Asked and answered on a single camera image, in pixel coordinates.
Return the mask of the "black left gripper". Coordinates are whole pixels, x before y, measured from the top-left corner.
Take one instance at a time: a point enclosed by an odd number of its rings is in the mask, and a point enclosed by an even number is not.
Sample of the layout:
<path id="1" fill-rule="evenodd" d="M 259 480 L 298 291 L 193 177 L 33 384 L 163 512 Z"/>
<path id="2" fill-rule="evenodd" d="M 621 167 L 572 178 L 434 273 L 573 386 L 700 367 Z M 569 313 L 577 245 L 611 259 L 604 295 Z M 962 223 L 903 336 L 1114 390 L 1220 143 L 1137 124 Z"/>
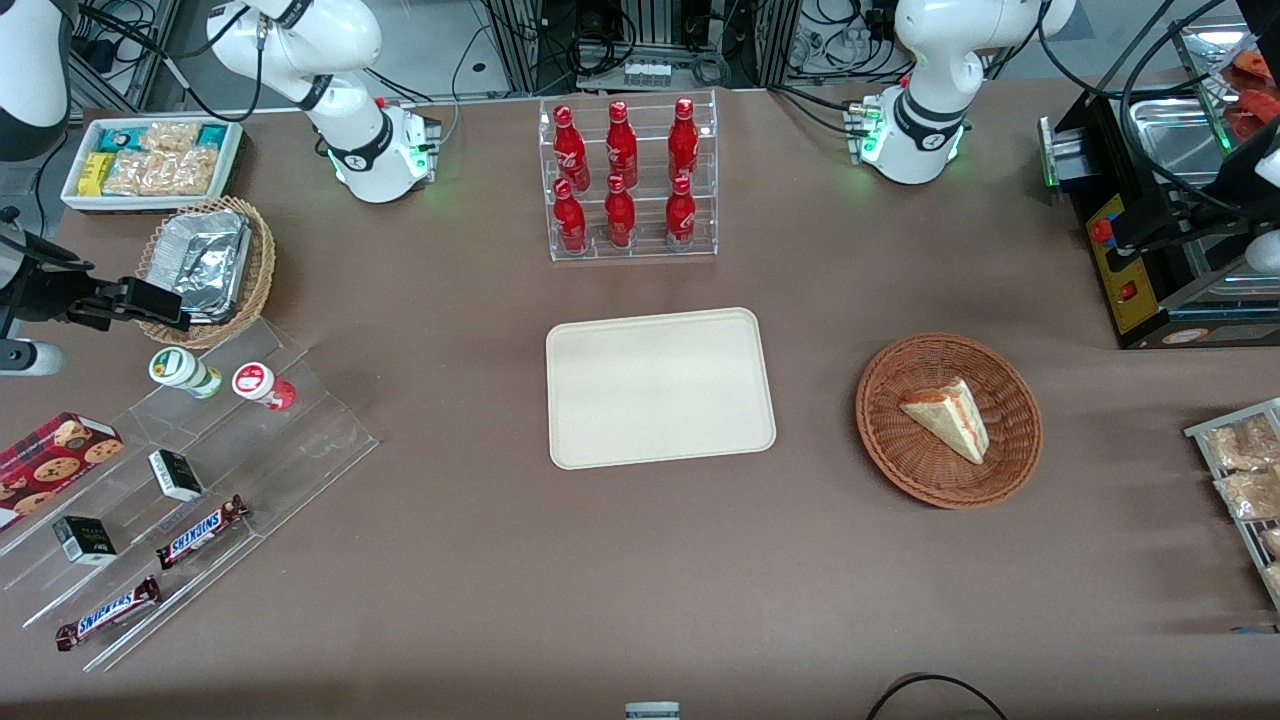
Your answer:
<path id="1" fill-rule="evenodd" d="M 1204 187 L 1206 195 L 1229 209 L 1208 201 L 1204 205 L 1126 208 L 1112 222 L 1116 251 L 1143 252 L 1206 234 L 1236 234 L 1245 228 L 1245 222 L 1277 227 L 1277 184 L 1257 170 L 1277 151 L 1277 126 L 1279 120 L 1271 120 L 1233 150 L 1217 177 Z"/>

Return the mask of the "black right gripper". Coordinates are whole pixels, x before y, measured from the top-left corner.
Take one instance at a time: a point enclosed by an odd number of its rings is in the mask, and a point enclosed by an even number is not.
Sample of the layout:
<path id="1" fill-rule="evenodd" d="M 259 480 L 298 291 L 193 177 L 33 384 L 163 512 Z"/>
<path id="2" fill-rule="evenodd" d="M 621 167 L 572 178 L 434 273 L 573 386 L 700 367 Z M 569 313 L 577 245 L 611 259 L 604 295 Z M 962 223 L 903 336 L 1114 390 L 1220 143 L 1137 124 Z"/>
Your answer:
<path id="1" fill-rule="evenodd" d="M 178 293 L 124 277 L 100 286 L 100 297 L 109 307 L 81 302 L 96 295 L 99 282 L 90 275 L 95 265 L 31 232 L 26 233 L 24 245 L 36 256 L 20 252 L 17 274 L 3 286 L 4 322 L 60 322 L 101 332 L 109 331 L 114 322 L 189 329 L 189 314 Z"/>

